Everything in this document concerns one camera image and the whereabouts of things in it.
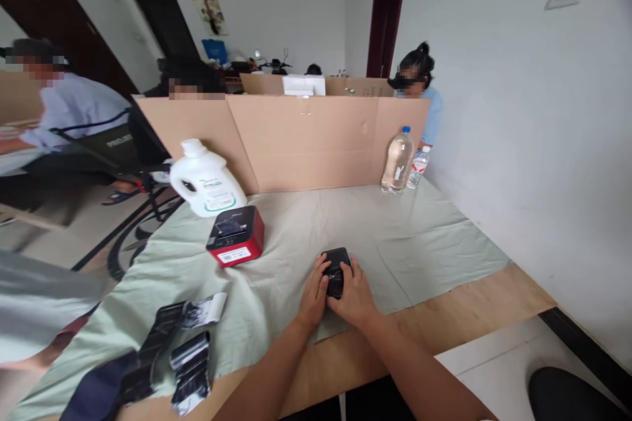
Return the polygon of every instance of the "light blue shirt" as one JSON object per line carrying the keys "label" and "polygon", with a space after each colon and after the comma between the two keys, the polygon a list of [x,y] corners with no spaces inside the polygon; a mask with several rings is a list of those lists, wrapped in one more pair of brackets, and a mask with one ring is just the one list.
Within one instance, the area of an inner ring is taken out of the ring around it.
{"label": "light blue shirt", "polygon": [[[398,90],[397,97],[403,96],[404,92]],[[421,98],[430,99],[430,109],[428,110],[426,124],[421,134],[421,141],[426,143],[426,145],[435,146],[439,137],[441,122],[443,121],[443,97],[433,86],[428,86]]]}
{"label": "light blue shirt", "polygon": [[[51,87],[40,89],[39,96],[44,113],[37,128],[26,130],[20,139],[46,151],[61,151],[68,145],[65,139],[49,132],[50,128],[104,122],[130,107],[127,100],[105,84],[70,72],[65,73],[63,79],[56,80]],[[127,119],[127,115],[123,115],[112,123],[71,130],[68,135],[73,138],[94,135],[123,125]]]}

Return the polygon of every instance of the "dark door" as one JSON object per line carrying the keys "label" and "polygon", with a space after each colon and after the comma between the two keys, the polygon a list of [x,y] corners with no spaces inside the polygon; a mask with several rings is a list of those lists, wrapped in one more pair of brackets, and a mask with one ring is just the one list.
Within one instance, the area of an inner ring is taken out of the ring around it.
{"label": "dark door", "polygon": [[178,0],[136,0],[166,58],[199,59]]}
{"label": "dark door", "polygon": [[388,77],[401,10],[402,0],[373,0],[367,77]]}
{"label": "dark door", "polygon": [[0,5],[30,37],[62,47],[73,72],[124,97],[138,92],[77,0],[0,0]]}

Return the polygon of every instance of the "smartphone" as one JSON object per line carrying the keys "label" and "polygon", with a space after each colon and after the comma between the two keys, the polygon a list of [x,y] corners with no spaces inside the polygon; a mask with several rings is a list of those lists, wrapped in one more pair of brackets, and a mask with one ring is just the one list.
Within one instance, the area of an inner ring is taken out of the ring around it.
{"label": "smartphone", "polygon": [[343,273],[340,269],[340,262],[351,266],[351,259],[344,247],[327,250],[323,253],[327,254],[327,261],[331,261],[329,268],[325,270],[324,275],[329,277],[329,286],[327,286],[327,296],[340,299],[342,296],[342,288],[344,287]]}

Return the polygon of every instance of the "cardboard divider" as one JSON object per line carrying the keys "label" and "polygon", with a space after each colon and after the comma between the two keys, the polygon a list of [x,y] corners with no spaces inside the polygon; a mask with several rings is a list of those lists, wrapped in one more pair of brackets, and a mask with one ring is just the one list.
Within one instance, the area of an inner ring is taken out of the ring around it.
{"label": "cardboard divider", "polygon": [[167,151],[200,138],[224,157],[247,195],[379,184],[402,126],[418,143],[428,99],[226,95],[138,99]]}
{"label": "cardboard divider", "polygon": [[[284,95],[283,76],[273,74],[240,74],[244,91],[249,95]],[[355,97],[393,97],[386,79],[325,77],[327,95]]]}
{"label": "cardboard divider", "polygon": [[0,70],[0,125],[39,119],[44,112],[40,87],[25,72]]}
{"label": "cardboard divider", "polygon": [[204,146],[226,160],[228,169],[246,195],[259,192],[257,178],[225,98],[171,100],[148,97],[137,102],[173,159],[184,155],[182,141],[199,138]]}

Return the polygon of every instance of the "white detergent bottle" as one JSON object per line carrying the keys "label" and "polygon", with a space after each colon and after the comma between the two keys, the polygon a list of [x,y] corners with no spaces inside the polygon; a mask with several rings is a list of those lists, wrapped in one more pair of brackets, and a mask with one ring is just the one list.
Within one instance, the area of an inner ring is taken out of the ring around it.
{"label": "white detergent bottle", "polygon": [[169,173],[171,186],[189,202],[196,215],[215,217],[246,205],[246,195],[226,167],[225,159],[209,151],[197,138],[184,140],[182,148],[184,157],[173,164]]}

